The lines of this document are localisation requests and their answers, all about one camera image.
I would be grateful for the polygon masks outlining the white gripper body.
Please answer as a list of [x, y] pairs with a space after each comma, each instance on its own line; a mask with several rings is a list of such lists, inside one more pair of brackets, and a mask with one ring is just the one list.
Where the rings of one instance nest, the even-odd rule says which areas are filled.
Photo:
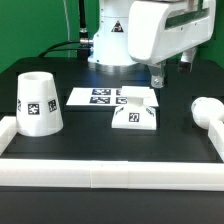
[[134, 61], [156, 64], [208, 41], [214, 30], [216, 0], [135, 1], [129, 11], [128, 53]]

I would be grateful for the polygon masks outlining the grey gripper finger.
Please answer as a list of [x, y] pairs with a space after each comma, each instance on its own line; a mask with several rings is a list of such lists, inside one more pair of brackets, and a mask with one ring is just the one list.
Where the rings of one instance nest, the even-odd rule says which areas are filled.
[[149, 65], [151, 74], [151, 86], [153, 88], [162, 88], [165, 80], [165, 66], [162, 63]]
[[178, 71], [181, 73], [189, 73], [192, 70], [194, 58], [197, 53], [197, 48], [190, 48], [182, 53], [178, 64]]

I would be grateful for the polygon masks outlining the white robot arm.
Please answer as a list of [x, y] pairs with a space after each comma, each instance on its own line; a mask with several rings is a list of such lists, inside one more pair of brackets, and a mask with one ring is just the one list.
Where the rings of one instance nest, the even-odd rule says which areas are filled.
[[214, 30], [216, 0], [99, 0], [99, 6], [89, 66], [110, 73], [147, 66], [155, 88], [164, 85], [170, 57], [179, 54], [178, 70], [190, 72], [197, 47]]

